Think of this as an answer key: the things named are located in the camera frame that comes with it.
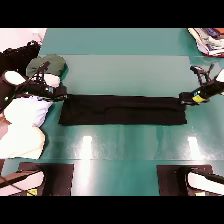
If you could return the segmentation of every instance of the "black cable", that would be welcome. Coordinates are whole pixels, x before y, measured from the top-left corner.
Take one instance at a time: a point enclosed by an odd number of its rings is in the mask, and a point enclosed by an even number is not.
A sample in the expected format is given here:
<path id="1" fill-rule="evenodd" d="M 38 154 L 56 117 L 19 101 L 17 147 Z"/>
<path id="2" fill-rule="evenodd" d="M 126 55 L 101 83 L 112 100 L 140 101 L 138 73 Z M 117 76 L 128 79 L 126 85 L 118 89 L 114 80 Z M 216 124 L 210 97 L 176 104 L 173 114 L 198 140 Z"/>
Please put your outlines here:
<path id="1" fill-rule="evenodd" d="M 1 175 L 0 175 L 0 178 L 1 178 L 1 179 L 2 179 L 8 186 L 12 186 L 12 187 L 16 188 L 16 189 L 19 190 L 19 191 L 28 191 L 28 190 L 23 190 L 23 189 L 21 189 L 21 188 L 15 186 L 14 184 L 10 184 L 10 183 L 7 181 L 7 179 L 4 178 L 4 177 L 1 176 Z"/>

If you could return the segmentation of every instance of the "stack of folded clothes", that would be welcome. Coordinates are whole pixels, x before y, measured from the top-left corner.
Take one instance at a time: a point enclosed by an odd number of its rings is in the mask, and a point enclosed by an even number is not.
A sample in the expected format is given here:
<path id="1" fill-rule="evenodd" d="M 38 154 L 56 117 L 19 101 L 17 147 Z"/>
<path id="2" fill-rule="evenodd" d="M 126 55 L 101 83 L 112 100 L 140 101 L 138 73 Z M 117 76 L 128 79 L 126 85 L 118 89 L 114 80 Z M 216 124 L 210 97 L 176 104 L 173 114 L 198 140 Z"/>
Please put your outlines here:
<path id="1" fill-rule="evenodd" d="M 188 28 L 204 56 L 224 58 L 224 28 Z"/>

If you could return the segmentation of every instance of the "pile of clothes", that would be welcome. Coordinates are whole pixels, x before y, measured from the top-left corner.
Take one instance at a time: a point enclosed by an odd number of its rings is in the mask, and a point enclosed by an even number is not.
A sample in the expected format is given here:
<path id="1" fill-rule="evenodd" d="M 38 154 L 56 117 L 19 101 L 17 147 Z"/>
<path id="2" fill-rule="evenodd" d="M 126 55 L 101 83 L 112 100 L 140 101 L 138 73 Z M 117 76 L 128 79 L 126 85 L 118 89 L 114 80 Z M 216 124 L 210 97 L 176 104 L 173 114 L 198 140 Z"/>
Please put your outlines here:
<path id="1" fill-rule="evenodd" d="M 204 56 L 224 58 L 224 28 L 188 28 Z"/>
<path id="2" fill-rule="evenodd" d="M 26 68 L 26 76 L 32 77 L 46 61 L 50 65 L 44 74 L 45 82 L 51 87 L 58 87 L 66 66 L 64 58 L 58 55 L 51 54 L 31 60 Z M 16 98 L 9 104 L 4 114 L 0 115 L 0 159 L 38 159 L 41 156 L 45 135 L 40 127 L 52 104 L 38 96 Z"/>

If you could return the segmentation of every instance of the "teal tabletop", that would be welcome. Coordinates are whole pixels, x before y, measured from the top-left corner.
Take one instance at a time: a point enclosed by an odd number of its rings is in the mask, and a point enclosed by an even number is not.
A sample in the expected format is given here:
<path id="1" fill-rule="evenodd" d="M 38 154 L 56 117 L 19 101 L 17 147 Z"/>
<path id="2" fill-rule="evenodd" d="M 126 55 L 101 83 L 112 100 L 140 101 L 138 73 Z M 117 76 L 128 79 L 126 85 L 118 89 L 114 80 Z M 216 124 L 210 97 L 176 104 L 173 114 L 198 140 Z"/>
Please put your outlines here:
<path id="1" fill-rule="evenodd" d="M 70 94 L 178 97 L 198 87 L 191 65 L 214 77 L 223 59 L 206 58 L 186 28 L 48 29 L 40 56 L 58 54 L 68 65 L 63 84 Z M 72 195 L 158 195 L 156 165 L 211 164 L 224 175 L 224 97 L 188 107 L 187 124 L 58 124 L 62 102 L 49 111 L 39 162 L 74 163 Z M 3 174 L 20 161 L 5 162 Z"/>

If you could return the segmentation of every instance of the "yellow label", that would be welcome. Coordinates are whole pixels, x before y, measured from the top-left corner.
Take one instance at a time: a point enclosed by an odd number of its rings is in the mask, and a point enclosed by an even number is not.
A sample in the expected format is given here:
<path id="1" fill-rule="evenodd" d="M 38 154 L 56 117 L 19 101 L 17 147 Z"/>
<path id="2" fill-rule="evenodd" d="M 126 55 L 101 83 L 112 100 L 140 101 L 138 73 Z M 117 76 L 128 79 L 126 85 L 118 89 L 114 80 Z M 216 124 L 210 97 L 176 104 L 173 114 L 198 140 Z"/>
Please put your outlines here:
<path id="1" fill-rule="evenodd" d="M 37 196 L 37 189 L 30 189 L 30 190 L 27 191 L 27 195 L 26 196 L 33 196 L 33 195 Z"/>
<path id="2" fill-rule="evenodd" d="M 196 196 L 205 196 L 205 192 L 198 192 L 198 193 L 195 193 Z"/>
<path id="3" fill-rule="evenodd" d="M 197 103 L 201 103 L 205 100 L 205 99 L 201 98 L 199 95 L 194 96 L 192 99 Z"/>

